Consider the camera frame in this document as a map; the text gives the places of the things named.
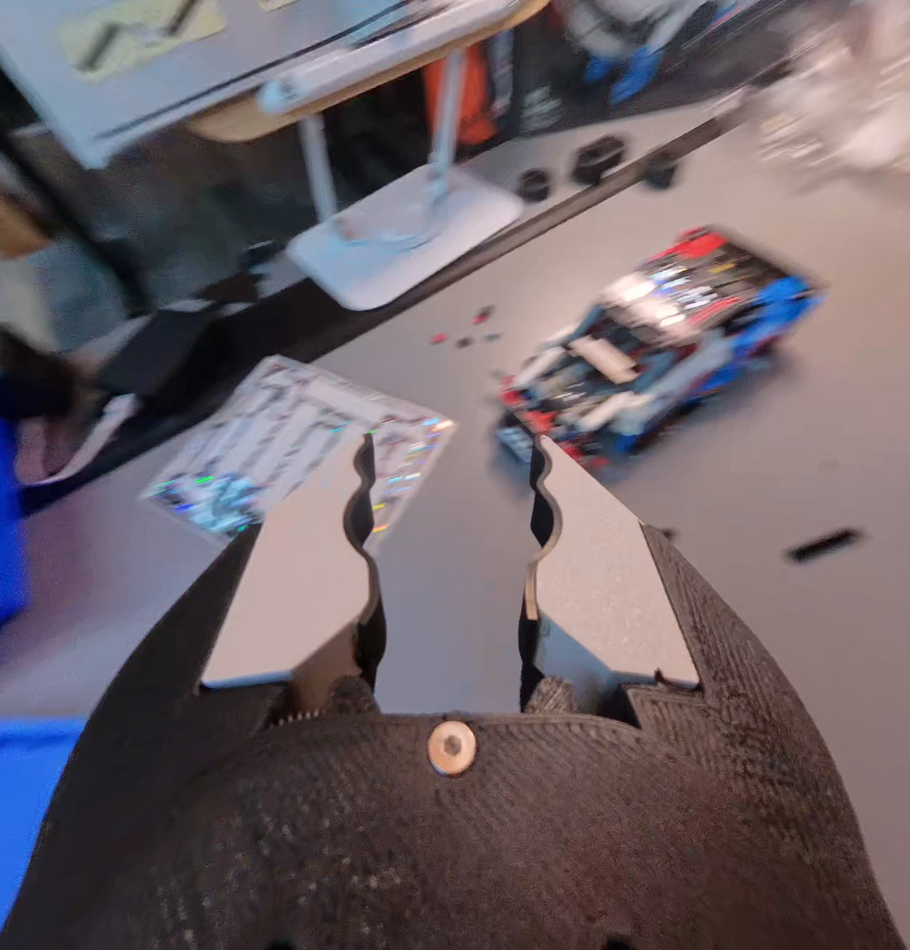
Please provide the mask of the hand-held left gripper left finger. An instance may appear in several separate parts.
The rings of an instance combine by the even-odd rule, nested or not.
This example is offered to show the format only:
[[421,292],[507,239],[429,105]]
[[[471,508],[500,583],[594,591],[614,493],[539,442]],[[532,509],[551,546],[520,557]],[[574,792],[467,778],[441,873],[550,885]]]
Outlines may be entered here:
[[374,528],[373,437],[352,437],[271,508],[201,674],[209,688],[282,682],[325,690],[357,673],[375,687],[386,648]]

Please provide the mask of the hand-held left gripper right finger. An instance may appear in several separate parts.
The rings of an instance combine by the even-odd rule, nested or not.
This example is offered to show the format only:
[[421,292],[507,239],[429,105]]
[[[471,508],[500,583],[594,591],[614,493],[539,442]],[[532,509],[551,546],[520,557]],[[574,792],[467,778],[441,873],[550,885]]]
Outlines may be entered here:
[[546,436],[530,464],[531,533],[519,622],[522,682],[575,691],[701,686],[644,524]]

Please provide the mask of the blue lego car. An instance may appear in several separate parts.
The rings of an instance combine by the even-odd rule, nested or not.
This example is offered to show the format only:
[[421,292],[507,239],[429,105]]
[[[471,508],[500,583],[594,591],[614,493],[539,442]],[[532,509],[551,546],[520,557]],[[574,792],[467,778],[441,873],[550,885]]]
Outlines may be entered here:
[[731,231],[687,230],[503,380],[496,439],[523,464],[538,436],[583,467],[636,454],[776,350],[826,291]]

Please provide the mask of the lego sticker sheet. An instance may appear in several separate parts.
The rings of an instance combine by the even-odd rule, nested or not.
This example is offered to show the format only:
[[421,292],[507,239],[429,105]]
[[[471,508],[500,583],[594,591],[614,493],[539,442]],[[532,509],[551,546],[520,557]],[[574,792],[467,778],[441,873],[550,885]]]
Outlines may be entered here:
[[434,410],[272,355],[192,431],[141,499],[177,523],[229,540],[260,523],[343,444],[369,434],[374,528],[366,548],[376,552],[457,430]]

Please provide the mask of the black lego beam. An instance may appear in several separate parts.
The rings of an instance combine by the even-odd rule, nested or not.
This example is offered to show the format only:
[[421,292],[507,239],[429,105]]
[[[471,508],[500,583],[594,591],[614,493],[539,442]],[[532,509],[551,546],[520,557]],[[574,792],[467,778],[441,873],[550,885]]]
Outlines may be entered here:
[[794,564],[807,564],[821,557],[849,548],[864,538],[857,528],[846,527],[806,540],[785,550],[784,556]]

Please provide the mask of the dark lego box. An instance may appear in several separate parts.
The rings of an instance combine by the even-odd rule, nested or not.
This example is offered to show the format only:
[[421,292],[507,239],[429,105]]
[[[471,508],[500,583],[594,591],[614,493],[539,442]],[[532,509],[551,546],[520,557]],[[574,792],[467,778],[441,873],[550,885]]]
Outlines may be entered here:
[[556,1],[488,43],[496,143],[719,98],[772,69],[800,2]]

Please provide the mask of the orange bag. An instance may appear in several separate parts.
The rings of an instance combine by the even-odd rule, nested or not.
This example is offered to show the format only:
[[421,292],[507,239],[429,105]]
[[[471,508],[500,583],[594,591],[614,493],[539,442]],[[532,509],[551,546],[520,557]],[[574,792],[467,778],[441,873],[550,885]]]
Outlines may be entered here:
[[[422,79],[425,89],[425,110],[428,125],[437,118],[445,63],[437,60],[425,65]],[[476,152],[492,143],[498,134],[494,87],[488,57],[483,43],[475,43],[464,55],[461,101],[457,129],[458,151]]]

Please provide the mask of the yellowish paper sheet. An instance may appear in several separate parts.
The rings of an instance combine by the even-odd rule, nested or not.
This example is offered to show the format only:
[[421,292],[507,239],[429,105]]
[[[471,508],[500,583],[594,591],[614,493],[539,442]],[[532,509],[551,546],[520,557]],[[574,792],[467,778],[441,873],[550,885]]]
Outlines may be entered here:
[[73,72],[98,84],[210,39],[227,25],[216,1],[122,1],[66,21],[57,38]]

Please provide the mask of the clear plastic bags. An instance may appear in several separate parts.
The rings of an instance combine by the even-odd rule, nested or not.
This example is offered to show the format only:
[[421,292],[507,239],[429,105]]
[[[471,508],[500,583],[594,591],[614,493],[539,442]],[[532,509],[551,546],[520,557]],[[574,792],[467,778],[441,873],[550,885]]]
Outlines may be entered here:
[[748,106],[758,158],[802,184],[910,187],[910,2],[844,2],[792,38]]

